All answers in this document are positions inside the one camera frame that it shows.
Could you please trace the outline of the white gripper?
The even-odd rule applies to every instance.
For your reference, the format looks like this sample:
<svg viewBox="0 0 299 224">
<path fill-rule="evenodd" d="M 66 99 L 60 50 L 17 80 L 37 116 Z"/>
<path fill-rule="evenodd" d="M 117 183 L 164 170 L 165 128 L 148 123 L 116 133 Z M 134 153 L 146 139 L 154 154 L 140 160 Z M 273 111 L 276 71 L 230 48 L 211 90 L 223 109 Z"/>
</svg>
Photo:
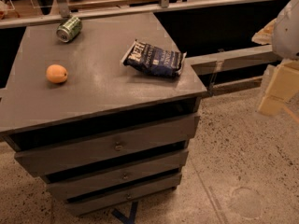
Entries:
<svg viewBox="0 0 299 224">
<path fill-rule="evenodd" d="M 272 35 L 272 50 L 283 59 L 299 59 L 299 0 L 291 0 L 278 14 Z M 263 73 L 257 112 L 275 116 L 299 92 L 299 62 L 268 65 Z"/>
</svg>

